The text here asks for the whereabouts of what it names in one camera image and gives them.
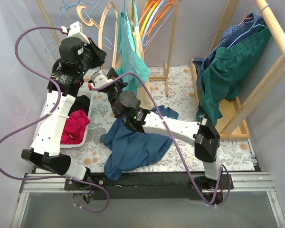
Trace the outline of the black printed t shirt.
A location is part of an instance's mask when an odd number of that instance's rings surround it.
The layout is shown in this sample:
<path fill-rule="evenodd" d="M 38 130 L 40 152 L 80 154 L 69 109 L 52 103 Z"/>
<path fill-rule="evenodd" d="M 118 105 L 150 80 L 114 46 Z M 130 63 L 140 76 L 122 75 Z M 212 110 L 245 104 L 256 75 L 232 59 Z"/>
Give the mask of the black printed t shirt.
<path fill-rule="evenodd" d="M 88 116 L 90 101 L 86 95 L 78 96 L 72 106 L 73 111 L 83 110 L 86 116 Z"/>

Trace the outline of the beige plastic hanger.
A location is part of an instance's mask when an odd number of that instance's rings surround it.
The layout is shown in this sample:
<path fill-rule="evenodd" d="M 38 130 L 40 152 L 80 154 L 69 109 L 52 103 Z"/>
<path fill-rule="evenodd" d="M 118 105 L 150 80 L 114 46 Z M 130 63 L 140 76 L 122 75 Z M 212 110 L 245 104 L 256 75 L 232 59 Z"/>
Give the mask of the beige plastic hanger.
<path fill-rule="evenodd" d="M 105 25 L 105 20 L 107 17 L 107 14 L 110 9 L 114 9 L 115 12 L 115 32 L 114 32 L 114 46 L 113 46 L 113 56 L 112 56 L 112 67 L 115 68 L 116 65 L 116 57 L 117 57 L 117 37 L 118 37 L 118 24 L 119 24 L 119 14 L 118 10 L 113 2 L 109 2 L 100 19 L 100 22 L 97 23 L 94 19 L 86 20 L 84 19 L 84 16 L 82 14 L 82 10 L 86 9 L 86 5 L 83 3 L 80 3 L 76 7 L 76 13 L 79 17 L 79 19 L 88 27 L 96 27 L 98 29 L 98 47 L 100 49 L 103 48 L 103 30 Z"/>

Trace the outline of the magenta t shirt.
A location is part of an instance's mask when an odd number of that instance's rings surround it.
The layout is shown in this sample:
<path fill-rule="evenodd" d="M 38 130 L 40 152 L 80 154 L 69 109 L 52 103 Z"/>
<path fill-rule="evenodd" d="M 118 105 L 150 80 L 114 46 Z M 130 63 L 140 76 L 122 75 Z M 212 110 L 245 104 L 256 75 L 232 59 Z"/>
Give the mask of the magenta t shirt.
<path fill-rule="evenodd" d="M 60 144 L 80 144 L 83 141 L 86 126 L 89 123 L 90 120 L 83 110 L 72 112 L 66 120 Z"/>

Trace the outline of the navy blue t shirt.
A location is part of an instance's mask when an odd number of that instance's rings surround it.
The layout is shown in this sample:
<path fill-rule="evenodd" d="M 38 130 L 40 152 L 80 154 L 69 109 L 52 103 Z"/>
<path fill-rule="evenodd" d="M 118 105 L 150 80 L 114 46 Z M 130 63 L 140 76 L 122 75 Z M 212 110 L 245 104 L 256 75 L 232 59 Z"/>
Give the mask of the navy blue t shirt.
<path fill-rule="evenodd" d="M 124 121 L 116 119 L 108 133 L 100 137 L 100 141 L 112 151 L 104 165 L 104 173 L 114 181 L 119 180 L 123 171 L 157 163 L 172 144 L 168 136 L 134 133 L 123 125 Z"/>

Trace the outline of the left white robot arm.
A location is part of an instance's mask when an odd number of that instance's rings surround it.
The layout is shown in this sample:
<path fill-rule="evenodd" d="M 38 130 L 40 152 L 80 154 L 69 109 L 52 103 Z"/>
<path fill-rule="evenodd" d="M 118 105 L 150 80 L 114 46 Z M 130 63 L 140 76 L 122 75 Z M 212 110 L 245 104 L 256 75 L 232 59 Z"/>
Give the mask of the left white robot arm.
<path fill-rule="evenodd" d="M 61 154 L 60 142 L 69 111 L 74 104 L 83 77 L 89 69 L 100 67 L 106 57 L 91 38 L 83 42 L 70 37 L 62 40 L 60 58 L 52 67 L 52 79 L 47 86 L 45 119 L 41 121 L 37 136 L 21 157 L 40 169 L 75 179 L 76 186 L 86 190 L 92 179 L 86 167 L 73 162 L 70 156 Z"/>

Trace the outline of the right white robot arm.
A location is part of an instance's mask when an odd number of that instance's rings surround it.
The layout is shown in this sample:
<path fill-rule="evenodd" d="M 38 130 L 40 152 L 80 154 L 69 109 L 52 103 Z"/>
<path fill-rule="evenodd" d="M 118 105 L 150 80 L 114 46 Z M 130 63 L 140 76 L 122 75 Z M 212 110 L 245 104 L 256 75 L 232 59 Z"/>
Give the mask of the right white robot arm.
<path fill-rule="evenodd" d="M 220 135 L 210 120 L 186 122 L 164 117 L 160 111 L 154 113 L 140 107 L 140 100 L 132 91 L 124 91 L 127 86 L 114 68 L 105 75 L 107 84 L 103 91 L 107 93 L 114 116 L 123 119 L 124 126 L 136 133 L 153 133 L 179 139 L 194 146 L 195 157 L 203 162 L 204 182 L 217 190 L 224 187 L 223 172 L 226 167 L 220 164 L 217 152 L 220 146 Z"/>

